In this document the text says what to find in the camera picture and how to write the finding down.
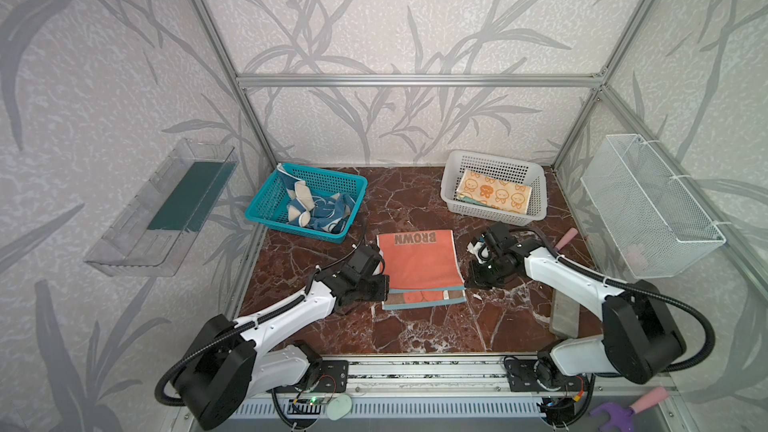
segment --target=leaf pattern wallpaper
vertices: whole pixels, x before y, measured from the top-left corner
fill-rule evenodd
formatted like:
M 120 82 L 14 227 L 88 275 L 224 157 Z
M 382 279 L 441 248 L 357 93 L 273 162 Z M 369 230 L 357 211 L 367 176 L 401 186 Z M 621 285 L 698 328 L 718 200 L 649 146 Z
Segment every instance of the leaf pattern wallpaper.
M 206 0 L 240 73 L 593 73 L 637 0 Z M 251 89 L 281 160 L 546 165 L 584 89 Z
M 611 79 L 762 258 L 768 257 L 766 80 L 768 0 L 661 0 Z M 626 132 L 599 105 L 558 171 L 596 262 L 618 276 L 625 265 L 579 178 L 605 134 Z M 722 250 L 656 283 L 697 307 L 717 331 L 706 362 L 673 374 L 699 430 L 764 430 L 768 307 L 760 293 Z M 696 350 L 700 326 L 682 314 L 676 320 L 688 349 Z
M 230 306 L 268 164 L 187 0 L 2 0 L 0 430 L 157 430 L 154 381 Z M 239 164 L 174 277 L 87 250 L 182 138 Z

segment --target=marble surface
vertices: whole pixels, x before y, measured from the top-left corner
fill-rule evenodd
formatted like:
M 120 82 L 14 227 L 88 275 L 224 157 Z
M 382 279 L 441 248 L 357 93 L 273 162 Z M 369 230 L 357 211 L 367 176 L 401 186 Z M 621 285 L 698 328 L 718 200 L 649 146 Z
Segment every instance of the marble surface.
M 391 232 L 452 229 L 459 270 L 466 277 L 469 240 L 492 222 L 448 211 L 440 198 L 442 167 L 342 168 L 369 181 L 360 213 L 341 245 L 268 231 L 246 292 L 241 314 L 257 312 L 304 286 L 315 264 L 346 254 L 368 217 L 366 239 Z M 549 169 L 547 217 L 533 222 L 554 244 L 575 227 L 571 212 Z M 581 236 L 563 253 L 592 265 Z M 380 303 L 361 303 L 346 316 L 333 314 L 304 327 L 287 342 L 302 339 L 321 354 L 397 354 L 461 352 L 534 352 L 556 337 L 549 333 L 552 289 L 516 278 L 504 290 L 467 290 L 467 302 L 455 305 L 383 311 Z M 600 322 L 581 309 L 581 337 L 600 333 Z

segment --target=teal plastic basket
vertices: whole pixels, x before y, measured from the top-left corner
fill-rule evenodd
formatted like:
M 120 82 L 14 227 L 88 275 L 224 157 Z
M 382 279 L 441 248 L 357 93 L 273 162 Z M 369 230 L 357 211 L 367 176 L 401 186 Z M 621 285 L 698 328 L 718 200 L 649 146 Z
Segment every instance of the teal plastic basket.
M 272 175 L 266 179 L 259 193 L 256 194 L 250 205 L 248 205 L 248 208 L 245 210 L 245 218 L 264 224 L 273 230 L 301 235 L 302 237 L 316 238 L 333 242 L 334 244 L 342 243 L 352 221 L 357 215 L 357 211 L 360 209 L 362 198 L 366 195 L 368 180 L 359 175 L 306 167 L 305 165 L 283 164 L 283 167 L 289 174 L 306 181 L 306 186 L 316 195 L 329 197 L 338 192 L 350 194 L 355 201 L 355 206 L 346 221 L 344 230 L 339 234 L 330 234 L 328 232 L 288 225 L 286 223 L 288 222 L 287 206 L 290 197 L 288 197 L 288 193 L 285 187 L 283 187 L 283 181 L 277 176 L 277 170 L 272 172 Z

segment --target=white wire mesh basket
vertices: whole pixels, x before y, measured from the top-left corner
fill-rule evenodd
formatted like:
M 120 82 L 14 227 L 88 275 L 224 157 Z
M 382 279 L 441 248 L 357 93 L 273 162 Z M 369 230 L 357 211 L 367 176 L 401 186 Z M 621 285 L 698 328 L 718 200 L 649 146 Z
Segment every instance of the white wire mesh basket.
M 531 187 L 526 215 L 507 212 L 482 205 L 469 204 L 456 200 L 456 188 L 469 169 L 497 180 L 511 181 Z M 541 165 L 514 158 L 496 157 L 473 151 L 454 150 L 448 156 L 446 169 L 442 173 L 440 197 L 448 204 L 448 209 L 455 214 L 487 218 L 511 225 L 527 225 L 533 220 L 547 216 L 547 179 Z
M 581 183 L 636 278 L 673 277 L 725 243 L 641 135 L 606 135 Z

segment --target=towel with bear pattern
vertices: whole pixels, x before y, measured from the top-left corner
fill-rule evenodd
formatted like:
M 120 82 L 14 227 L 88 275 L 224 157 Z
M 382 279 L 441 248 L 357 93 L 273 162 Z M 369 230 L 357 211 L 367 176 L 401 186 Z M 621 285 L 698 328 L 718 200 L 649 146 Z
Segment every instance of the towel with bear pattern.
M 531 187 L 511 181 L 488 177 L 472 170 L 464 170 L 456 188 L 456 200 L 493 207 L 525 215 L 531 199 Z

